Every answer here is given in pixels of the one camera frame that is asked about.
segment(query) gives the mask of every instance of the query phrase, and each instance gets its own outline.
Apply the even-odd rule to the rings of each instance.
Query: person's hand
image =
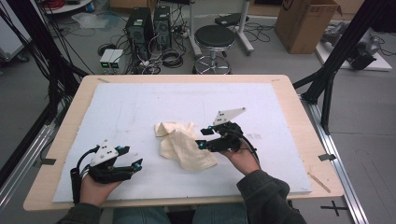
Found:
[[[233,166],[244,175],[260,170],[259,164],[257,164],[248,146],[244,142],[242,142],[239,150],[232,149],[220,153],[227,157]]]
[[[81,183],[80,203],[90,203],[100,207],[107,200],[108,195],[121,182],[101,184],[95,182],[90,175],[85,175]]]

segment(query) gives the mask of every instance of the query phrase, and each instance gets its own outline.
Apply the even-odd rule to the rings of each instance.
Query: beige cloth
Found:
[[[197,139],[192,122],[183,125],[176,122],[155,124],[155,135],[163,137],[160,154],[167,159],[178,161],[187,171],[201,171],[218,163],[213,153],[201,150],[195,143]]]

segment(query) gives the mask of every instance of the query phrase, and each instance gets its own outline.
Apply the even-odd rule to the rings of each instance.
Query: jeans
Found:
[[[170,224],[163,207],[116,208],[113,224]],[[246,207],[242,203],[200,205],[195,210],[192,224],[248,224]]]

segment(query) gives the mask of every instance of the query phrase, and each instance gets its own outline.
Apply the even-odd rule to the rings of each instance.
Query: dark jacket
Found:
[[[306,223],[304,218],[287,204],[286,197],[290,191],[287,183],[260,170],[245,176],[236,186],[245,200],[251,224]],[[99,217],[99,207],[79,203],[57,223],[98,224]]]

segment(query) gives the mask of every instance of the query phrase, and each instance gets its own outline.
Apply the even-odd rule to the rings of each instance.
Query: computer tower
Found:
[[[148,7],[135,7],[131,12],[125,30],[129,42],[133,44],[131,48],[138,53],[142,60],[148,60],[154,47],[154,29],[152,26],[151,13]]]
[[[172,48],[170,7],[156,6],[154,11],[154,31],[158,49]]]

